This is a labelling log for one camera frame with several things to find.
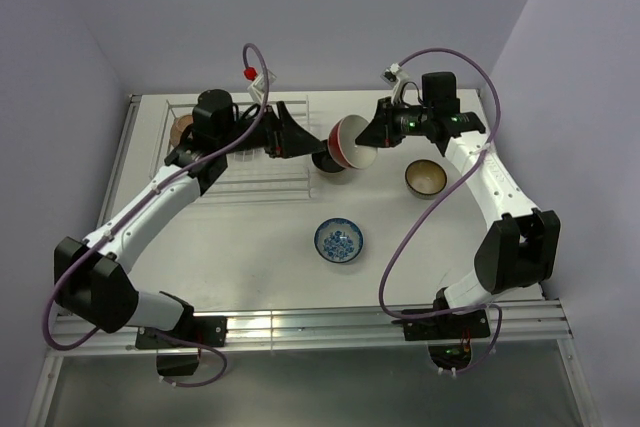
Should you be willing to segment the white bowl red outside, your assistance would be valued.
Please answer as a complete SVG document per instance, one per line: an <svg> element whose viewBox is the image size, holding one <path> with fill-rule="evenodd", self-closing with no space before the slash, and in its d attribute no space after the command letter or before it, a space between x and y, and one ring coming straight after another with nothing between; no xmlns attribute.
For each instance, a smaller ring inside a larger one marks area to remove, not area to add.
<svg viewBox="0 0 640 427"><path fill-rule="evenodd" d="M377 157L377 149L356 144L357 137L369 122L359 115L340 119L331 129L327 139L331 158L342 168L363 170L369 168Z"/></svg>

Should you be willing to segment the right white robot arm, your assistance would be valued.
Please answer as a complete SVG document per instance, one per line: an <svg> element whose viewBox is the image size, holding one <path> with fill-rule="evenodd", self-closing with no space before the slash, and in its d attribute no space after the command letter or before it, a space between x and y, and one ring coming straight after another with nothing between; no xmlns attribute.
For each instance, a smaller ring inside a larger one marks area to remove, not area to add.
<svg viewBox="0 0 640 427"><path fill-rule="evenodd" d="M466 326L467 312L551 276L560 220L554 211L540 210L516 184L496 152L495 127L481 109L463 111L452 73L424 75L422 100L414 105L403 99L411 78L399 65L387 68L381 77L391 92L379 99L358 144L386 149L407 137L429 140L460 178L426 211L432 213L459 187L467 186L486 224L468 273L441 290L442 303L433 311L435 330L452 337Z"/></svg>

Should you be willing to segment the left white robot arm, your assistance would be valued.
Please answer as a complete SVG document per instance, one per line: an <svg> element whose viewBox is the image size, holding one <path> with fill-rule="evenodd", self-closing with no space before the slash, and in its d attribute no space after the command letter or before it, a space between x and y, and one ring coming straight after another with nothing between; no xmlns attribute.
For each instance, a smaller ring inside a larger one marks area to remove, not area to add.
<svg viewBox="0 0 640 427"><path fill-rule="evenodd" d="M106 333L156 329L172 346L195 333L193 307L167 293L145 293L129 273L149 243L187 206L202 197L236 151L263 150L289 159L321 152L324 144L282 101L240 111L231 94L201 93L177 146L150 183L123 210L81 240L63 239L54 251L53 300Z"/></svg>

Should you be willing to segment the tan bowl dark rim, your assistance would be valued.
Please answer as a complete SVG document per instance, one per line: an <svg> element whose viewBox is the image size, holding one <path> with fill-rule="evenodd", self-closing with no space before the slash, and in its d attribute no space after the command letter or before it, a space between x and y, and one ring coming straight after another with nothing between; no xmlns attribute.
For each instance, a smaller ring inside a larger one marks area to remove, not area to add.
<svg viewBox="0 0 640 427"><path fill-rule="evenodd" d="M254 148L230 153L228 159L235 163L248 163L257 161L262 155L261 148Z"/></svg>

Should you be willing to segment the tan bowl speckled outside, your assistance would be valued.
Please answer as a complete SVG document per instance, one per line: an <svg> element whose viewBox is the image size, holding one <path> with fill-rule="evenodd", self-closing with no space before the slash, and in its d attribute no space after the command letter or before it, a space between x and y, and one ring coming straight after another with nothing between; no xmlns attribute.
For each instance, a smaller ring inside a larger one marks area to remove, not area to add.
<svg viewBox="0 0 640 427"><path fill-rule="evenodd" d="M193 123L193 117L191 114L176 117L170 128L169 143L172 147L176 147L181 140L181 137L185 130Z"/></svg>

